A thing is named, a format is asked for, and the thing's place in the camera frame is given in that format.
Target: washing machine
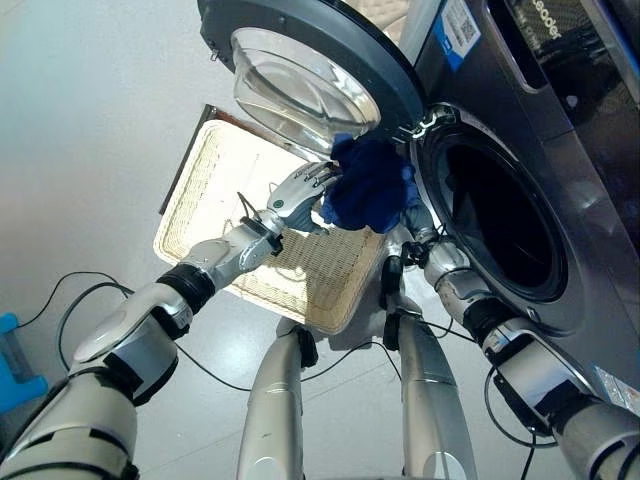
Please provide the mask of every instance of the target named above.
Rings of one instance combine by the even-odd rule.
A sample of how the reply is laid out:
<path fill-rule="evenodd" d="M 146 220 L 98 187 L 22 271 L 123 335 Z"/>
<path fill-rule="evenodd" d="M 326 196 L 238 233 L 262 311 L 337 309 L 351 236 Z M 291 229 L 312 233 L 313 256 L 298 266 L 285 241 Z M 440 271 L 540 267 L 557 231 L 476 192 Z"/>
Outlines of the washing machine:
<path fill-rule="evenodd" d="M 320 157 L 397 143 L 494 291 L 601 395 L 639 389 L 637 2 L 412 2 L 402 50 L 343 1 L 198 5 L 250 116 Z"/>

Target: wicker basket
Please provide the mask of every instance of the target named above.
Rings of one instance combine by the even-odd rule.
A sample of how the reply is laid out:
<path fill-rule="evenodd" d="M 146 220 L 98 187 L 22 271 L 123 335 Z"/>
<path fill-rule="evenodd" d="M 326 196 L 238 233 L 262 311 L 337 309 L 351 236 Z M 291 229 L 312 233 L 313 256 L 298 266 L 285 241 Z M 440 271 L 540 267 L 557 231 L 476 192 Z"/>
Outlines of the wicker basket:
<path fill-rule="evenodd" d="M 244 215 L 236 192 L 256 207 L 301 158 L 220 120 L 206 122 L 191 149 L 154 240 L 175 264 L 199 241 L 220 237 Z M 314 212 L 314 220 L 322 223 Z M 284 251 L 227 290 L 329 334 L 348 324 L 384 237 L 328 226 L 329 236 L 284 232 Z"/>

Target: gray floor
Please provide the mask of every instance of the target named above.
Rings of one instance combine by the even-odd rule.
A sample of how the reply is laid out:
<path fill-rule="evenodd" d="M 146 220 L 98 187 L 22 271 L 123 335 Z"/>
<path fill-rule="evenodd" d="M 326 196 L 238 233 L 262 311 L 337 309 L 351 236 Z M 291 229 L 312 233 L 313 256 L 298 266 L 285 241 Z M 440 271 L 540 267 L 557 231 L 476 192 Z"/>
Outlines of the gray floor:
<path fill-rule="evenodd" d="M 208 60 L 195 1 L 0 1 L 0 310 L 28 319 L 56 280 L 107 271 L 132 288 L 167 265 L 151 243 L 158 207 L 205 103 L 241 115 L 232 76 Z M 41 320 L 4 337 L 50 383 L 63 371 L 53 332 L 61 313 L 97 279 L 70 279 Z M 425 286 L 425 317 L 447 323 Z M 102 291 L 70 321 L 74 346 L 119 301 Z M 320 361 L 379 333 L 381 314 L 362 305 L 347 335 L 319 340 Z M 228 381 L 249 386 L 280 318 L 221 292 L 182 345 Z M 493 428 L 482 404 L 488 365 L 478 349 L 443 340 L 460 385 L 480 478 L 519 478 L 527 451 Z M 399 474 L 399 384 L 377 348 L 305 383 L 307 478 Z M 136 463 L 143 479 L 233 478 L 247 395 L 181 359 L 169 384 L 139 410 Z M 505 425 L 526 433 L 494 398 Z M 37 401 L 0 418 L 6 438 Z M 571 478 L 557 450 L 539 451 L 530 479 Z"/>

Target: wire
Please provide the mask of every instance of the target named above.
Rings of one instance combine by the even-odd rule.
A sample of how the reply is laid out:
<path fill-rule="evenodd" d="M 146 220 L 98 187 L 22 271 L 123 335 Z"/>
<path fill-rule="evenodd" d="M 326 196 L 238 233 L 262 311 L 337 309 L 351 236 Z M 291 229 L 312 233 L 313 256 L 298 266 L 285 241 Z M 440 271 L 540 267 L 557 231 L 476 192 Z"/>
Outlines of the wire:
<path fill-rule="evenodd" d="M 80 295 L 78 295 L 78 297 L 71 303 L 71 305 L 69 305 L 69 307 L 62 314 L 62 318 L 60 319 L 60 323 L 58 323 L 58 328 L 56 329 L 56 344 L 57 344 L 57 349 L 58 349 L 58 358 L 60 359 L 60 362 L 62 363 L 62 366 L 64 367 L 64 369 L 66 371 L 69 371 L 69 364 L 67 363 L 66 359 L 64 358 L 64 353 L 62 352 L 62 334 L 64 333 L 64 327 L 67 324 L 67 321 L 69 320 L 69 317 L 71 316 L 73 311 L 78 306 L 78 304 L 82 300 L 84 300 L 87 295 L 91 294 L 92 292 L 95 292 L 96 290 L 104 288 L 104 287 L 117 288 L 122 293 L 128 294 L 128 295 L 131 295 L 133 293 L 133 290 L 131 290 L 130 288 L 125 287 L 124 285 L 120 285 L 117 281 L 116 282 L 102 282 L 102 283 L 97 283 L 97 284 L 93 285 L 92 287 L 87 288 L 84 292 L 82 292 Z"/>
<path fill-rule="evenodd" d="M 118 281 L 115 278 L 113 278 L 111 275 L 106 274 L 104 272 L 94 272 L 94 271 L 91 271 L 91 270 L 77 270 L 75 272 L 69 272 L 66 275 L 64 275 L 62 278 L 60 278 L 60 280 L 58 280 L 58 282 L 56 283 L 55 287 L 53 287 L 53 290 L 51 291 L 51 294 L 49 295 L 49 298 L 45 302 L 44 306 L 40 309 L 40 311 L 33 318 L 31 318 L 30 320 L 27 320 L 24 323 L 21 323 L 16 328 L 26 327 L 27 325 L 30 325 L 31 323 L 35 322 L 38 318 L 40 318 L 40 316 L 44 313 L 44 311 L 47 309 L 47 307 L 51 304 L 51 301 L 53 300 L 53 296 L 56 294 L 56 291 L 58 290 L 58 288 L 60 287 L 62 282 L 64 282 L 67 278 L 69 278 L 69 277 L 71 277 L 73 275 L 102 275 L 103 277 L 106 277 L 109 280 L 111 280 L 113 283 L 118 283 Z"/>
<path fill-rule="evenodd" d="M 247 210 L 247 206 L 251 209 L 251 211 L 253 212 L 253 214 L 260 218 L 260 214 L 258 214 L 258 211 L 253 207 L 253 205 L 251 205 L 251 202 L 249 202 L 249 200 L 247 200 L 247 197 L 245 197 L 242 193 L 240 192 L 236 192 L 238 194 L 238 197 L 240 198 L 240 202 L 242 202 L 242 208 L 244 208 L 244 213 L 246 215 L 247 218 L 249 217 L 249 210 Z"/>
<path fill-rule="evenodd" d="M 205 368 L 200 362 L 198 362 L 195 358 L 193 358 L 191 356 L 191 354 L 189 352 L 187 352 L 184 348 L 182 348 L 180 345 L 178 345 L 176 343 L 176 347 L 178 347 L 178 350 L 180 350 L 182 353 L 184 353 L 184 355 L 191 360 L 196 367 L 198 367 L 200 370 L 202 370 L 204 373 L 206 373 L 207 375 L 209 375 L 210 377 L 216 379 L 217 381 L 219 381 L 220 383 L 222 383 L 223 385 L 226 385 L 229 388 L 233 388 L 234 390 L 239 390 L 241 392 L 250 392 L 251 389 L 250 388 L 243 388 L 243 387 L 238 387 L 236 385 L 233 385 L 229 382 L 226 382 L 224 380 L 222 380 L 220 377 L 218 377 L 217 375 L 214 375 L 210 370 L 208 370 L 207 368 Z"/>
<path fill-rule="evenodd" d="M 382 345 L 379 342 L 374 342 L 374 341 L 370 341 L 370 342 L 364 342 L 361 343 L 360 345 L 357 345 L 355 347 L 353 347 L 351 350 L 349 350 L 347 353 L 345 353 L 342 357 L 340 357 L 338 360 L 336 360 L 334 363 L 332 363 L 330 366 L 328 366 L 327 368 L 325 368 L 324 370 L 322 370 L 321 372 L 316 373 L 315 375 L 312 375 L 310 377 L 307 378 L 303 378 L 302 380 L 300 380 L 301 382 L 307 382 L 309 380 L 313 380 L 315 378 L 318 378 L 320 375 L 324 375 L 325 373 L 327 373 L 329 370 L 333 369 L 335 366 L 337 366 L 340 362 L 342 362 L 345 358 L 347 358 L 349 355 L 351 355 L 353 352 L 355 352 L 356 350 L 359 350 L 363 347 L 366 347 L 367 345 L 378 345 L 379 347 L 382 348 L 382 350 L 384 351 L 384 353 L 387 356 L 387 359 L 389 359 L 389 362 L 391 362 L 391 365 L 393 366 L 393 369 L 396 372 L 396 375 L 398 376 L 398 379 L 401 379 L 402 377 L 400 377 L 400 371 L 398 370 L 398 367 L 396 367 L 396 364 L 394 363 L 393 359 L 391 358 L 391 355 L 389 355 L 388 350 L 385 348 L 384 345 Z M 221 379 L 220 377 L 218 377 L 217 375 L 215 375 L 214 373 L 211 372 L 211 370 L 207 369 L 206 367 L 204 367 L 198 360 L 196 360 L 195 358 L 193 358 L 193 356 L 191 356 L 191 354 L 189 352 L 187 352 L 184 348 L 182 348 L 180 345 L 176 344 L 176 346 L 178 347 L 178 349 L 184 353 L 184 355 L 191 360 L 200 370 L 202 370 L 205 374 L 209 375 L 210 377 L 214 378 L 215 380 L 217 380 L 218 382 L 222 383 L 223 385 L 226 385 L 229 388 L 233 388 L 234 390 L 238 390 L 240 392 L 250 392 L 251 389 L 250 388 L 244 388 L 244 387 L 238 387 L 237 385 L 233 385 L 232 383 L 229 383 L 223 379 Z"/>
<path fill-rule="evenodd" d="M 449 322 L 449 326 L 447 327 L 447 330 L 442 335 L 435 335 L 435 337 L 438 340 L 440 340 L 441 338 L 446 337 L 447 334 L 451 333 L 451 327 L 453 327 L 453 317 L 451 317 L 451 321 Z"/>
<path fill-rule="evenodd" d="M 530 443 L 530 442 L 526 442 L 524 440 L 520 440 L 519 438 L 511 435 L 509 432 L 507 432 L 504 429 L 504 427 L 502 425 L 500 425 L 498 420 L 496 420 L 496 417 L 493 414 L 493 410 L 491 410 L 491 404 L 489 403 L 489 381 L 491 380 L 491 377 L 493 376 L 495 371 L 496 371 L 496 367 L 491 367 L 491 369 L 489 370 L 489 373 L 487 373 L 487 378 L 484 380 L 484 405 L 485 405 L 485 407 L 487 407 L 487 413 L 489 414 L 489 418 L 491 419 L 491 421 L 493 422 L 495 427 L 498 430 L 500 430 L 500 432 L 505 437 L 507 437 L 509 440 L 511 440 L 512 442 L 517 443 L 518 445 L 522 445 L 523 447 L 527 447 L 527 448 L 553 448 L 553 447 L 556 447 L 558 445 L 558 442 L 556 442 L 556 441 L 549 442 L 549 443 L 537 443 L 536 444 L 535 442 L 531 442 Z"/>
<path fill-rule="evenodd" d="M 531 466 L 531 460 L 533 460 L 533 454 L 536 451 L 536 434 L 531 434 L 531 449 L 529 450 L 529 456 L 527 457 L 527 461 L 524 464 L 524 468 L 522 469 L 522 475 L 520 476 L 520 480 L 526 480 L 527 473 L 529 473 L 529 467 Z"/>
<path fill-rule="evenodd" d="M 458 333 L 458 332 L 454 332 L 453 330 L 451 330 L 451 327 L 447 328 L 447 327 L 443 327 L 442 325 L 438 325 L 437 323 L 427 322 L 426 320 L 423 320 L 423 321 L 424 323 L 426 323 L 431 327 L 439 328 L 440 330 L 445 330 L 447 333 L 450 333 L 451 335 L 455 335 L 456 337 L 462 338 L 467 342 L 476 343 L 476 341 L 473 338 L 467 337 L 466 335 L 462 335 L 461 333 Z"/>
<path fill-rule="evenodd" d="M 367 345 L 378 345 L 380 348 L 382 348 L 382 350 L 384 351 L 385 355 L 387 356 L 387 359 L 391 363 L 391 366 L 396 371 L 396 375 L 398 376 L 398 380 L 402 380 L 402 377 L 400 376 L 400 371 L 398 370 L 398 367 L 396 367 L 395 362 L 391 358 L 391 355 L 389 355 L 389 351 L 385 348 L 385 346 L 383 344 L 381 344 L 380 342 L 369 341 L 369 342 L 364 342 L 364 343 L 361 343 L 360 345 L 357 345 L 357 346 L 353 347 L 351 350 L 349 350 L 342 357 L 340 357 L 333 364 L 331 364 L 330 366 L 328 366 L 327 368 L 325 368 L 321 372 L 318 372 L 315 375 L 311 375 L 310 377 L 303 378 L 301 381 L 302 382 L 308 382 L 309 380 L 313 380 L 314 378 L 318 378 L 320 375 L 324 375 L 329 370 L 332 370 L 334 367 L 336 367 L 340 362 L 342 362 L 345 358 L 347 358 L 353 352 L 355 352 L 356 350 L 359 350 L 359 349 L 361 349 L 363 347 L 366 347 Z"/>

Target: robot finger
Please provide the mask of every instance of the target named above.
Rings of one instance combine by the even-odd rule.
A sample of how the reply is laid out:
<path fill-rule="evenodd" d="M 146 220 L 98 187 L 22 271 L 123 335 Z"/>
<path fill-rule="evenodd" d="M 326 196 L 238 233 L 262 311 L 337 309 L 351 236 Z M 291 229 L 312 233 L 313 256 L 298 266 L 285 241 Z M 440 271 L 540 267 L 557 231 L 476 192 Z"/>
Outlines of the robot finger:
<path fill-rule="evenodd" d="M 327 161 L 327 162 L 318 162 L 317 164 L 314 164 L 314 167 L 306 170 L 306 174 L 304 177 L 305 182 L 308 181 L 310 178 L 315 177 L 316 175 L 318 175 L 320 172 L 322 172 L 325 169 L 331 169 L 331 167 L 333 167 L 333 162 Z"/>
<path fill-rule="evenodd" d="M 316 178 L 315 185 L 323 187 L 323 191 L 326 191 L 329 187 L 340 180 L 341 173 L 337 170 L 328 172 Z"/>

